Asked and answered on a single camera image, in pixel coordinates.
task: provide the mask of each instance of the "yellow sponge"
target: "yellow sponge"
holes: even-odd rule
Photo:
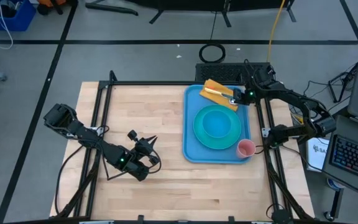
[[[219,105],[223,105],[223,106],[228,107],[229,109],[237,111],[238,106],[237,105],[231,105],[229,103],[229,99],[227,99],[226,97],[223,97],[223,96],[219,96],[219,95],[214,94],[214,93],[208,93],[207,91],[205,91],[205,88],[209,88],[209,89],[212,89],[212,90],[215,90],[215,91],[219,91],[221,93],[224,93],[224,94],[227,94],[227,95],[230,95],[230,96],[233,95],[233,90],[231,90],[228,87],[225,87],[225,86],[217,83],[216,81],[214,81],[212,79],[209,79],[209,80],[205,81],[204,87],[200,91],[200,95],[205,97],[205,98],[207,98],[207,99],[209,99],[209,100],[212,100],[213,102],[215,102],[215,103],[217,103]]]

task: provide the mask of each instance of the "computer keyboard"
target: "computer keyboard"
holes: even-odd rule
[[[335,136],[331,164],[358,175],[358,143]]]

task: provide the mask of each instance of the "wooden tabletop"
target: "wooden tabletop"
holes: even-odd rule
[[[78,119],[90,125],[98,83],[84,82],[76,106]],[[107,125],[110,131],[104,140],[131,149],[134,145],[127,133],[134,129],[139,137],[158,136],[155,150],[162,159],[162,170],[138,182],[126,174],[107,181],[102,163],[94,198],[93,220],[204,220],[224,221],[234,216],[237,221],[270,220],[265,211],[272,204],[264,154],[255,155],[242,165],[195,164],[182,154],[183,94],[187,86],[114,86]],[[102,98],[98,125],[103,111]],[[292,126],[288,105],[271,101],[275,124]],[[264,108],[265,125],[269,125]],[[254,105],[249,106],[249,122],[253,142],[262,144]],[[298,150],[296,141],[286,146]],[[69,141],[67,158],[79,144]],[[85,150],[66,165],[58,195],[61,210],[78,188]],[[281,149],[289,191],[314,216],[305,173],[298,154]],[[118,174],[108,165],[109,175]],[[283,204],[277,188],[279,202]],[[81,214],[85,214],[84,195]]]

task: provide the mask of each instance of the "pink cup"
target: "pink cup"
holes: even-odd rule
[[[253,156],[255,154],[256,147],[253,141],[248,139],[243,139],[239,142],[237,146],[237,157],[240,159]]]

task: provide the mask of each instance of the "plate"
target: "plate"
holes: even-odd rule
[[[197,139],[206,147],[226,149],[239,139],[241,122],[233,110],[222,105],[211,105],[197,112],[193,129]]]

